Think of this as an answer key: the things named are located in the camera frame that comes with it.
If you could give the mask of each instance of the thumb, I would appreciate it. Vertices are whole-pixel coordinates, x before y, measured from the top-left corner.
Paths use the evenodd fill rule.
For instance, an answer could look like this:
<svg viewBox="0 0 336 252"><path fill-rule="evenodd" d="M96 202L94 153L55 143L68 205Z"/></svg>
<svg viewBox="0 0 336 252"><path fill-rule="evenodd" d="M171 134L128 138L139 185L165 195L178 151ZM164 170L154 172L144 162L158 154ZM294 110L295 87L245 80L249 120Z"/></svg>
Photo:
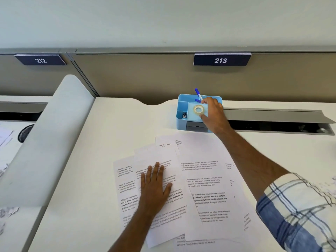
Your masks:
<svg viewBox="0 0 336 252"><path fill-rule="evenodd" d="M204 123L208 121L208 117L205 116L204 114L201 114L199 117L202 119Z"/></svg>
<svg viewBox="0 0 336 252"><path fill-rule="evenodd" d="M166 200L168 199L171 187L173 186L173 183L168 183L165 190L163 191L163 198Z"/></svg>

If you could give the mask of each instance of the cubicle wall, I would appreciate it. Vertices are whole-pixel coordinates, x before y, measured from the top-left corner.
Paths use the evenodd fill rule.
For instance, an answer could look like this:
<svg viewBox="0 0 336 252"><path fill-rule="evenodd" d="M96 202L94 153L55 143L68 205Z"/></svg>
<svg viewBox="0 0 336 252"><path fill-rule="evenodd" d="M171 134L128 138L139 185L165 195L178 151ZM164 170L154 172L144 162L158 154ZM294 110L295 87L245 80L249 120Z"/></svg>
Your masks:
<svg viewBox="0 0 336 252"><path fill-rule="evenodd" d="M95 95L67 55L73 51L76 49L0 49L0 95L52 96L67 74L77 76ZM66 65L23 65L16 54L59 54Z"/></svg>
<svg viewBox="0 0 336 252"><path fill-rule="evenodd" d="M0 94L52 95L76 75L93 95L146 104L193 94L226 100L336 102L336 47L0 50ZM247 66L193 66L195 52L248 51ZM67 66L26 66L16 53L59 53Z"/></svg>
<svg viewBox="0 0 336 252"><path fill-rule="evenodd" d="M297 49L78 49L71 56L102 97L158 104L198 87L226 100L336 102L336 53ZM197 50L252 57L247 66L193 66Z"/></svg>

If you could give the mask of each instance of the sleeve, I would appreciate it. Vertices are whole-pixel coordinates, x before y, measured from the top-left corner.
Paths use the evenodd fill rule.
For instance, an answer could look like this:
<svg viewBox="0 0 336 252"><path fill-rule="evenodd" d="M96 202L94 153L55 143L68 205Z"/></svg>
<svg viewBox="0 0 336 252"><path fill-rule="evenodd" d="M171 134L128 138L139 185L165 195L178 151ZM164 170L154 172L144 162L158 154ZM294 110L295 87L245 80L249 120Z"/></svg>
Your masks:
<svg viewBox="0 0 336 252"><path fill-rule="evenodd" d="M336 198L299 175L283 175L267 187L256 211L283 249L336 251Z"/></svg>

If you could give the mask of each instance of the person's left hand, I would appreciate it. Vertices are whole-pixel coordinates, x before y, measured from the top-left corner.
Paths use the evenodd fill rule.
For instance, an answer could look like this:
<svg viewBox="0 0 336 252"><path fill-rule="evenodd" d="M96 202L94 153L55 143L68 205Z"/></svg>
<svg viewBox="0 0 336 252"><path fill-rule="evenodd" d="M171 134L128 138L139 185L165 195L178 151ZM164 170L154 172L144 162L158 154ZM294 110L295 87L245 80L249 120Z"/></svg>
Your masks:
<svg viewBox="0 0 336 252"><path fill-rule="evenodd" d="M154 219L155 215L162 209L168 199L172 183L167 184L165 190L162 188L164 167L159 168L156 162L151 177L152 167L149 166L147 174L141 173L141 196L137 211L145 216Z"/></svg>

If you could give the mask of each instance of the desk organizer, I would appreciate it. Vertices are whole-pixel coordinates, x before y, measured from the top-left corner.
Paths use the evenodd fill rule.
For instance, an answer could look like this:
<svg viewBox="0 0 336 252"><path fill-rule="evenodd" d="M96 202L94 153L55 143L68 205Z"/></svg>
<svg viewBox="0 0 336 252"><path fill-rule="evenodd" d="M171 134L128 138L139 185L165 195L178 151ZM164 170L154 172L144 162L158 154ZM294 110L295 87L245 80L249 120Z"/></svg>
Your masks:
<svg viewBox="0 0 336 252"><path fill-rule="evenodd" d="M222 97L220 96L211 96L212 98L217 99L219 103L222 103ZM212 133L206 125L202 122L202 119L198 114L194 112L194 107L196 105L201 105L204 107L204 114L208 115L208 104L202 104L195 101L198 99L198 96L180 94L178 96L177 103L177 112L176 112L176 128L178 130L186 131L195 131L195 132L204 132Z"/></svg>

